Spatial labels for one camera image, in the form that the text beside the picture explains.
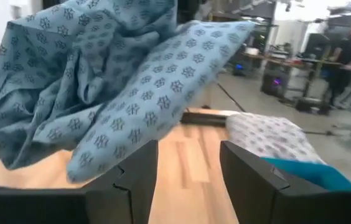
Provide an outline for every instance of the person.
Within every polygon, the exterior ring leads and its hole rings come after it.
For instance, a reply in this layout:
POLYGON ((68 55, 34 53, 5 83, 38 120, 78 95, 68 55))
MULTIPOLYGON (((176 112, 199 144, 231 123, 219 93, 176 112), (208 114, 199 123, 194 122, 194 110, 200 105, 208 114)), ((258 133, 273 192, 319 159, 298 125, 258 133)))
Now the person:
POLYGON ((335 98, 342 94, 351 82, 351 29, 349 37, 340 41, 330 60, 342 64, 329 78, 329 104, 334 106, 335 98))

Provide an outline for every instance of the wooden table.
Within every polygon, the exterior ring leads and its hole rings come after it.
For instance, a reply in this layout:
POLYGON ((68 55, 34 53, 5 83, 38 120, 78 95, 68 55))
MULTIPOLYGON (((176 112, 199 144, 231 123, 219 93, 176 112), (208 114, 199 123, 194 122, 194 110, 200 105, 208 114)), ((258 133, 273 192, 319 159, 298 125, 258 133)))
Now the wooden table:
POLYGON ((284 65, 284 66, 289 66, 289 67, 299 68, 299 69, 309 69, 310 66, 305 65, 305 63, 321 63, 323 65, 342 65, 341 63, 338 63, 338 62, 329 62, 325 60, 316 60, 316 59, 307 59, 307 58, 301 59, 301 61, 304 63, 294 63, 288 60, 281 60, 278 58, 272 58, 265 55, 251 55, 246 53, 242 53, 242 55, 251 57, 251 58, 267 60, 269 62, 277 63, 279 65, 284 65))
MULTIPOLYGON (((229 115, 232 111, 190 109, 229 115)), ((159 143, 159 165, 149 223, 238 223, 222 177, 220 141, 225 128, 178 125, 159 143)), ((78 188, 66 181, 71 153, 60 151, 39 163, 14 171, 0 162, 0 186, 21 189, 78 188)))

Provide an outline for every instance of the black shirt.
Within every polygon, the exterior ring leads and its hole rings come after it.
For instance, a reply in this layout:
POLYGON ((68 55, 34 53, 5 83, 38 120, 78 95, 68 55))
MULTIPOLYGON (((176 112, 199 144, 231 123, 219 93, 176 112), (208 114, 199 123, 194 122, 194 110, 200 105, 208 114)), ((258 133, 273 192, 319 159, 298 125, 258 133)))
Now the black shirt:
POLYGON ((351 39, 344 39, 340 42, 339 46, 342 51, 337 59, 337 62, 344 65, 351 62, 351 39))

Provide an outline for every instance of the white patterned cloth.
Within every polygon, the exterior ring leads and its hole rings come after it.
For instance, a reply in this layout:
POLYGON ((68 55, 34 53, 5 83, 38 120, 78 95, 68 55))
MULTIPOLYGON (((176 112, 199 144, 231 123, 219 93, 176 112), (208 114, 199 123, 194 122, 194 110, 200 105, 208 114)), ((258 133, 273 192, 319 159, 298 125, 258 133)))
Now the white patterned cloth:
POLYGON ((302 129, 286 118, 234 114, 227 129, 232 143, 257 156, 325 164, 302 129))

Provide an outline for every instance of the light blue fabric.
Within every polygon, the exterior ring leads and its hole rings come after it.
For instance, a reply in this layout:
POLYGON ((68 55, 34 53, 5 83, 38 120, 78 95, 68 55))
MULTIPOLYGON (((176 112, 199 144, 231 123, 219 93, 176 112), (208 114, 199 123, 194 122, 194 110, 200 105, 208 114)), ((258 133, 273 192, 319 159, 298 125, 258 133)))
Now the light blue fabric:
POLYGON ((325 164, 262 158, 275 167, 308 180, 327 190, 351 190, 351 182, 335 168, 325 164))
POLYGON ((250 22, 176 27, 174 0, 71 0, 9 22, 0 46, 0 158, 75 149, 72 182, 164 137, 248 37, 250 22))

